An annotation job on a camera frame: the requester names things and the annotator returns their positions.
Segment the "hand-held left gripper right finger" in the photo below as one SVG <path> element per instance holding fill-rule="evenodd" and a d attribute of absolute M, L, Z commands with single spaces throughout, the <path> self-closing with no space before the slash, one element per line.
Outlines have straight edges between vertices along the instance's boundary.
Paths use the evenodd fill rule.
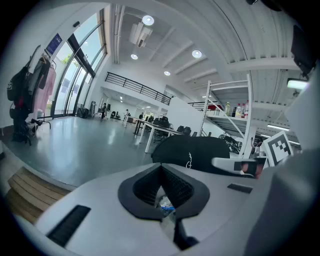
<path fill-rule="evenodd" d="M 231 189 L 232 184 L 251 190 L 255 180 L 218 175 L 163 164 L 170 185 L 167 194 L 175 208 L 175 233 L 170 245 L 161 249 L 163 256 L 242 255 L 244 238 L 226 228 L 240 212 L 249 194 Z"/>

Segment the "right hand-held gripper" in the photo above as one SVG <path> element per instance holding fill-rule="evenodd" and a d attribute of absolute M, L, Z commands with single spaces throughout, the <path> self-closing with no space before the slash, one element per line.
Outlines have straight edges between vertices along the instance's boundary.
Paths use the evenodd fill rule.
<path fill-rule="evenodd" d="M 250 139 L 251 158 L 242 159 L 235 162 L 235 159 L 214 157 L 211 164 L 224 172 L 247 176 L 254 178 L 250 174 L 242 171 L 242 164 L 246 162 L 257 162 L 263 165 L 263 170 L 268 167 L 274 167 L 281 161 L 287 159 L 293 154 L 292 147 L 285 132 L 281 131 L 274 136 L 270 136 L 265 140 L 258 139 L 257 142 L 253 138 Z"/>

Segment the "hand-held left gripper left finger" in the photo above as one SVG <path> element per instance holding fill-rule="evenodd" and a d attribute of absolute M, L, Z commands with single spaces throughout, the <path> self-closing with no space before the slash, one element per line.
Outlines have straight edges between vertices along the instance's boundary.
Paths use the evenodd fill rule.
<path fill-rule="evenodd" d="M 172 256 L 180 249 L 168 238 L 160 222 L 138 219 L 118 199 L 120 184 L 153 164 L 133 167 L 90 180 L 51 205 L 36 221 L 44 235 L 75 206 L 89 213 L 66 244 L 81 256 Z"/>

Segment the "person's right hand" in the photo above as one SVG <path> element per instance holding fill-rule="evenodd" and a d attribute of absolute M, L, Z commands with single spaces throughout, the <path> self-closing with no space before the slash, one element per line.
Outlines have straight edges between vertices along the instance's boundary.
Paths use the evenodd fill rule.
<path fill-rule="evenodd" d="M 241 170 L 245 174 L 249 174 L 253 178 L 258 179 L 263 171 L 263 167 L 263 164 L 257 162 L 244 162 L 241 166 Z"/>

